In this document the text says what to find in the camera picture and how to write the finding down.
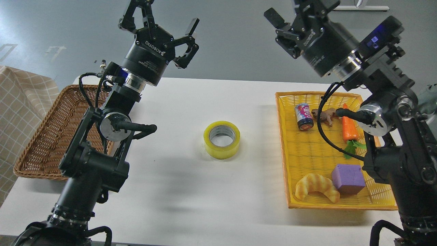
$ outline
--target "purple foam block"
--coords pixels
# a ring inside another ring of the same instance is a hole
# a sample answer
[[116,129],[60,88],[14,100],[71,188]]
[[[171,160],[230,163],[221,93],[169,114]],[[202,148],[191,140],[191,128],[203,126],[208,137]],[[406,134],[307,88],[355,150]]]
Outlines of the purple foam block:
[[331,176],[340,194],[357,194],[366,186],[360,165],[337,164]]

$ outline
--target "checkered fabric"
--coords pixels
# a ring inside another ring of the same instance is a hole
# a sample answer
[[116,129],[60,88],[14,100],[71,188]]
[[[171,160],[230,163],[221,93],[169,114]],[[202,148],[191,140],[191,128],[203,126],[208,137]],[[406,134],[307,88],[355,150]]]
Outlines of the checkered fabric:
[[0,207],[17,179],[15,162],[58,94],[51,78],[0,66]]

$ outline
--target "soda can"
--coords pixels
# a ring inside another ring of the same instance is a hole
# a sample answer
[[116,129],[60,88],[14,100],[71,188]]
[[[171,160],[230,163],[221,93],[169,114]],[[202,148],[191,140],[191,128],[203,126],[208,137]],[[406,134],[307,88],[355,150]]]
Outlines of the soda can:
[[295,106],[295,111],[299,130],[308,131],[314,126],[308,103],[299,103]]

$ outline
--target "toy croissant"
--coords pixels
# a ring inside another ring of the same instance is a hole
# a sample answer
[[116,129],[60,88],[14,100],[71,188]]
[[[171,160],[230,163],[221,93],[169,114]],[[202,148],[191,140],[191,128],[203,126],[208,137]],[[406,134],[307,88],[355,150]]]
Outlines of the toy croissant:
[[340,193],[332,181],[317,173],[307,174],[297,182],[295,196],[299,200],[304,200],[306,195],[313,191],[323,193],[333,203],[337,203],[340,199]]

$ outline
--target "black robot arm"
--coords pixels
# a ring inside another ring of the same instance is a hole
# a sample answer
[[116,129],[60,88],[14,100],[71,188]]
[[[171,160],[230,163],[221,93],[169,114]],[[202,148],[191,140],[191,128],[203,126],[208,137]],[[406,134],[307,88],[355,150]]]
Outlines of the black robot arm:
[[[276,28],[276,42],[290,56],[303,56],[319,76],[334,73],[342,81],[337,85],[347,91],[364,85],[372,92],[358,112],[339,109],[337,114],[357,120],[365,131],[368,151],[363,170],[376,182],[392,186],[403,226],[403,233],[399,233],[403,238],[397,239],[396,245],[436,245],[437,141],[425,121],[427,116],[418,110],[417,97],[411,90],[414,81],[394,63],[405,54],[396,46],[404,28],[390,16],[358,42],[327,16],[339,3],[295,0],[293,24],[286,23],[273,8],[264,16]],[[390,134],[395,129],[401,136],[401,146],[396,146]],[[381,136],[385,145],[376,147],[374,136]],[[393,229],[385,225],[375,225],[371,245],[377,245],[375,233],[381,226]]]
[[[186,68],[199,50],[193,37],[199,19],[194,18],[191,21],[184,37],[174,39],[170,33],[155,24],[152,3],[152,0],[132,0],[118,27],[135,34],[135,42],[121,66],[129,67],[131,72],[156,86],[170,61],[174,61],[178,68]],[[134,23],[133,14],[137,7],[141,8],[143,16],[144,27],[141,29],[136,29]],[[188,45],[187,51],[183,56],[176,57],[175,47],[183,44]]]
[[[118,192],[128,177],[129,163],[125,161],[131,141],[156,131],[155,125],[131,122],[130,111],[141,100],[146,84],[157,85],[168,62],[175,59],[180,67],[187,67],[198,49],[192,34],[198,23],[195,19],[186,36],[173,40],[170,33],[155,24],[151,4],[153,0],[131,0],[119,27],[135,34],[135,41],[119,66],[102,61],[98,74],[86,73],[79,77],[79,88],[88,104],[59,169],[68,181],[46,221],[34,222],[17,237],[17,246],[89,246],[90,236],[107,234],[105,246],[111,244],[111,230],[99,227],[88,230],[88,221],[94,216],[96,203],[108,200],[108,192]],[[144,27],[136,29],[133,13],[142,9]],[[188,44],[186,55],[175,58],[174,47]],[[100,77],[95,104],[86,96],[82,86],[84,76]],[[110,91],[105,103],[98,108],[98,95],[102,89]],[[120,142],[113,155],[100,153],[87,140],[88,132],[95,125],[105,148],[106,141]]]

